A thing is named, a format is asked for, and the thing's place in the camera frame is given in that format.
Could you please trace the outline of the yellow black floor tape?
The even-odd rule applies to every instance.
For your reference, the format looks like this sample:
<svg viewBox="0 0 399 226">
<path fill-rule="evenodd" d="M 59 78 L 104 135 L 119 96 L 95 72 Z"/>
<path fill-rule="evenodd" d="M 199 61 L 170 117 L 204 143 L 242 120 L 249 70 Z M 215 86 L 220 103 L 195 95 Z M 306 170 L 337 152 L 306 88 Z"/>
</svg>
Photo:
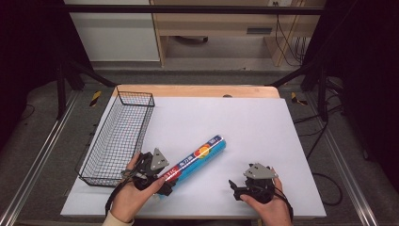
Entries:
<svg viewBox="0 0 399 226">
<path fill-rule="evenodd" d="M 95 106 L 97 104 L 101 94 L 102 94 L 102 92 L 100 90 L 96 90 L 92 96 L 89 106 Z"/>
<path fill-rule="evenodd" d="M 307 101 L 305 101 L 305 100 L 299 100 L 299 99 L 296 97 L 295 92 L 291 92 L 291 100 L 292 100 L 292 103 L 293 103 L 293 104 L 308 105 L 308 102 L 307 102 Z"/>
</svg>

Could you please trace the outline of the person's left hand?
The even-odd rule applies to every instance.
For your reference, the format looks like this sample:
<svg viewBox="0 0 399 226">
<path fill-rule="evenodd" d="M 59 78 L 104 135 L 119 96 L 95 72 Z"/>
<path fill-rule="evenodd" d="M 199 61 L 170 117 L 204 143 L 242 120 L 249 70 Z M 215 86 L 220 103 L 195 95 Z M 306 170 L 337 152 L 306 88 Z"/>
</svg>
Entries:
<svg viewBox="0 0 399 226">
<path fill-rule="evenodd" d="M 135 220 L 139 210 L 161 188 L 164 182 L 165 179 L 161 177 L 143 190 L 136 188 L 133 182 L 127 183 L 117 194 L 109 211 L 121 221 Z"/>
</svg>

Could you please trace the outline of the person's right hand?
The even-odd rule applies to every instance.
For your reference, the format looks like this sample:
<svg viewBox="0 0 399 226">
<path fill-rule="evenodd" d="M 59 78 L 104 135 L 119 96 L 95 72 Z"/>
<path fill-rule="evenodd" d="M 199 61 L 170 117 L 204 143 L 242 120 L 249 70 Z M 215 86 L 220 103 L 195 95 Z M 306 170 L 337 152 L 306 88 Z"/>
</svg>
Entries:
<svg viewBox="0 0 399 226">
<path fill-rule="evenodd" d="M 258 213 L 265 226 L 293 226 L 289 207 L 277 196 L 266 204 L 257 202 L 249 196 L 249 200 L 245 203 Z"/>
</svg>

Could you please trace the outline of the dark curtain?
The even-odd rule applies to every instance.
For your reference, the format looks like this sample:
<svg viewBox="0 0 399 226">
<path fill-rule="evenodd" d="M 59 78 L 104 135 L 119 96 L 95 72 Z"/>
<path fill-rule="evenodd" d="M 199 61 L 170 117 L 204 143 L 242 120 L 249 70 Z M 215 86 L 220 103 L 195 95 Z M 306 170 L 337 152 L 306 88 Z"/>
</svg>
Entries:
<svg viewBox="0 0 399 226">
<path fill-rule="evenodd" d="M 0 151 L 27 104 L 28 93 L 56 79 L 57 60 L 46 44 L 50 28 L 72 60 L 90 68 L 71 15 L 42 9 L 64 0 L 0 0 Z"/>
<path fill-rule="evenodd" d="M 304 61 L 328 39 L 329 76 L 343 81 L 362 143 L 399 192 L 399 0 L 326 0 Z"/>
</svg>

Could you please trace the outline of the black metal stand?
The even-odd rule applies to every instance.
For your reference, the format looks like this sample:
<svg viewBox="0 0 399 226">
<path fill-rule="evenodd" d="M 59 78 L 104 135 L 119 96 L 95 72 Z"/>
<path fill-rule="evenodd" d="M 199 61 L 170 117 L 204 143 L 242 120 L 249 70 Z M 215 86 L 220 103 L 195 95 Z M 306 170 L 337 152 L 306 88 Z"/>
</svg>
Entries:
<svg viewBox="0 0 399 226">
<path fill-rule="evenodd" d="M 94 72 L 92 69 L 83 66 L 82 64 L 74 60 L 64 60 L 59 63 L 56 68 L 56 86 L 57 86 L 57 100 L 58 100 L 58 112 L 57 119 L 61 119 L 66 113 L 66 90 L 65 81 L 68 81 L 73 90 L 82 90 L 85 86 L 80 74 L 85 74 L 90 78 L 100 82 L 101 84 L 113 88 L 117 85 L 101 75 Z"/>
<path fill-rule="evenodd" d="M 321 117 L 322 121 L 328 121 L 326 104 L 327 71 L 323 66 L 322 60 L 314 59 L 311 62 L 300 66 L 297 70 L 271 83 L 270 87 L 278 88 L 300 75 L 305 76 L 300 85 L 303 91 L 310 91 L 315 85 L 318 85 L 317 113 Z"/>
</svg>

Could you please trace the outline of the aluminium floor rail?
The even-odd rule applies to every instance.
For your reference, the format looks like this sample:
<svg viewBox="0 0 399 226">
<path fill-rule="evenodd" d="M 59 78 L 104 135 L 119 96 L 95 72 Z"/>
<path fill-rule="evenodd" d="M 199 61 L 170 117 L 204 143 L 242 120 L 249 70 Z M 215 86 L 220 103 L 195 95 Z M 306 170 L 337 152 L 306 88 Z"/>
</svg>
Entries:
<svg viewBox="0 0 399 226">
<path fill-rule="evenodd" d="M 74 109 L 76 100 L 78 99 L 79 95 L 79 91 L 73 90 L 71 92 L 64 113 L 58 120 L 56 120 L 51 132 L 41 146 L 40 151 L 37 154 L 34 162 L 32 163 L 29 171 L 24 176 L 24 179 L 19 186 L 17 192 L 15 193 L 13 199 L 11 200 L 11 203 L 8 205 L 5 212 L 0 216 L 0 226 L 13 226 L 13 224 L 16 222 L 27 198 L 29 197 L 35 183 L 40 177 L 41 171 L 46 164 L 48 157 L 52 153 L 56 142 Z"/>
<path fill-rule="evenodd" d="M 328 121 L 322 121 L 317 113 L 316 95 L 307 93 L 305 97 L 310 104 L 310 116 L 300 138 L 327 211 L 320 222 L 332 226 L 379 226 L 352 164 L 345 158 L 356 147 L 344 125 L 346 116 L 341 100 L 337 94 L 327 95 Z"/>
</svg>

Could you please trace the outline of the blue plastic wrap box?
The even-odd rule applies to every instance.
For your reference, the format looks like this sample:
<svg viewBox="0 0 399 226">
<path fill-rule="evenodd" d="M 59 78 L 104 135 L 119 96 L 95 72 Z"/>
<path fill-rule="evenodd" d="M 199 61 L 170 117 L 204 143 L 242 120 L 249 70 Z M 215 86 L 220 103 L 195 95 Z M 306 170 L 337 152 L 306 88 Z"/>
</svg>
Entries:
<svg viewBox="0 0 399 226">
<path fill-rule="evenodd" d="M 214 136 L 197 148 L 193 153 L 186 156 L 175 166 L 168 169 L 162 174 L 162 177 L 166 179 L 165 182 L 171 182 L 175 184 L 175 186 L 172 188 L 173 191 L 173 189 L 181 184 L 185 179 L 189 178 L 192 174 L 203 168 L 211 160 L 222 153 L 226 146 L 226 140 L 222 136 Z M 155 197 L 158 200 L 161 200 L 167 196 L 160 195 L 157 192 Z"/>
</svg>

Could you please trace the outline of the white cabinet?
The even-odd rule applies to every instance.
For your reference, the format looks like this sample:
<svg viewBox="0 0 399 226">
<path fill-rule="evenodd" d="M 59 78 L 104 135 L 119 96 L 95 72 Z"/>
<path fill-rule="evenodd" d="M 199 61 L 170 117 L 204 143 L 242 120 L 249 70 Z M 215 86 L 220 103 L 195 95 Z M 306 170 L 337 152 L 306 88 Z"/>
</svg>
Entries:
<svg viewBox="0 0 399 226">
<path fill-rule="evenodd" d="M 159 61 L 150 13 L 71 13 L 90 61 Z"/>
</svg>

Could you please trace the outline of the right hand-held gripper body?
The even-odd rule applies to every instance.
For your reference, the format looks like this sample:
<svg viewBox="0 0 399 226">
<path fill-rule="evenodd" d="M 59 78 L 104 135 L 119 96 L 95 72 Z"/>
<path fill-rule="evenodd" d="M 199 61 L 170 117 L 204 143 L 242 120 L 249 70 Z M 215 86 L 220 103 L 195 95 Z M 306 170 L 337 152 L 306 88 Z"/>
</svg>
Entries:
<svg viewBox="0 0 399 226">
<path fill-rule="evenodd" d="M 273 179 L 277 174 L 269 167 L 260 163 L 249 165 L 249 169 L 244 172 L 247 177 L 245 185 L 248 195 L 260 203 L 268 203 L 275 195 L 275 185 Z"/>
</svg>

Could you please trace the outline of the white table mat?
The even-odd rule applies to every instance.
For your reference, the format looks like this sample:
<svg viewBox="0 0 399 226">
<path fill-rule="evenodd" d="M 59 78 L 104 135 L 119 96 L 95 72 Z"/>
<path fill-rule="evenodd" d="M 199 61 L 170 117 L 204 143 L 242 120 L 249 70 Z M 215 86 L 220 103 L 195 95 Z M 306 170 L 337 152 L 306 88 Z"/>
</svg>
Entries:
<svg viewBox="0 0 399 226">
<path fill-rule="evenodd" d="M 158 148 L 176 165 L 210 138 L 226 149 L 159 200 L 139 218 L 256 218 L 233 197 L 252 163 L 277 171 L 296 218 L 322 218 L 326 211 L 299 142 L 287 104 L 280 98 L 157 97 L 143 150 Z"/>
</svg>

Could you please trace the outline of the black horizontal crossbar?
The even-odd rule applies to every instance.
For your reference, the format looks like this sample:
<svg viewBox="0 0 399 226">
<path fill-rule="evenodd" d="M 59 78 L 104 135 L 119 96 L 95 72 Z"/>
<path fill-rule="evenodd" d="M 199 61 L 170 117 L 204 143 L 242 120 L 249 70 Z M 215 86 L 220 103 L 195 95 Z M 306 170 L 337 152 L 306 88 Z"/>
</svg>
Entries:
<svg viewBox="0 0 399 226">
<path fill-rule="evenodd" d="M 145 5 L 65 5 L 68 12 L 84 13 L 197 13 L 197 14 L 278 14 L 322 15 L 323 8 L 239 7 L 239 6 L 145 6 Z"/>
</svg>

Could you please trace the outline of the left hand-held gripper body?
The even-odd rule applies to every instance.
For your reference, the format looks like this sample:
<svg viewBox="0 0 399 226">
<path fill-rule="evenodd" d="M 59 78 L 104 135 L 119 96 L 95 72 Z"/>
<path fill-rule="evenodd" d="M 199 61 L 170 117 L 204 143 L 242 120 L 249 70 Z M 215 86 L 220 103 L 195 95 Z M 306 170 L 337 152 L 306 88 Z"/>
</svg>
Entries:
<svg viewBox="0 0 399 226">
<path fill-rule="evenodd" d="M 133 170 L 133 181 L 136 188 L 143 190 L 149 187 L 168 165 L 169 162 L 158 148 L 155 148 L 153 153 L 142 153 Z"/>
</svg>

